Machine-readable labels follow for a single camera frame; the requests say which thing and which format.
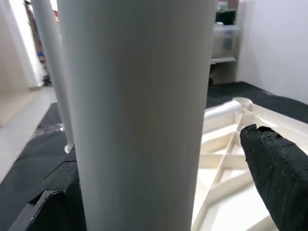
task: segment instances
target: white pole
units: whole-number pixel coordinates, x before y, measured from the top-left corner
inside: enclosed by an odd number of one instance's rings
[[[67,137],[65,151],[68,153],[74,146],[74,138],[66,93],[67,85],[60,35],[57,30],[50,1],[32,0],[31,5],[33,6],[39,36],[43,44],[52,83],[56,92],[60,115]]]
[[[214,0],[59,0],[88,231],[189,231]]]

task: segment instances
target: clear plastic container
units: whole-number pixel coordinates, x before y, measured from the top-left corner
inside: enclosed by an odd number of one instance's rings
[[[239,28],[236,25],[214,26],[212,59],[234,57],[234,46],[238,32]]]

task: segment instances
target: white plastic base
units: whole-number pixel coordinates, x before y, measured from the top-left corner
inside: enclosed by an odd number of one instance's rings
[[[276,231],[259,196],[240,143],[242,128],[267,126],[308,153],[308,124],[234,98],[207,109],[202,136],[192,231]]]

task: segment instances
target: black mat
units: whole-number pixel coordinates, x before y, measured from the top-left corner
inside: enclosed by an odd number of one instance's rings
[[[272,95],[244,82],[211,86],[207,107],[242,96],[278,113],[308,123],[308,105]],[[61,123],[57,104],[51,105],[32,139],[0,185],[0,231],[6,231],[37,192],[44,178],[65,158],[66,138],[57,128]]]

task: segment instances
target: gray floor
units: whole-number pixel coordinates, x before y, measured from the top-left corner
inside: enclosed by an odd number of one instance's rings
[[[0,182],[30,140],[50,104],[56,101],[53,87],[44,87],[12,120],[0,128]]]

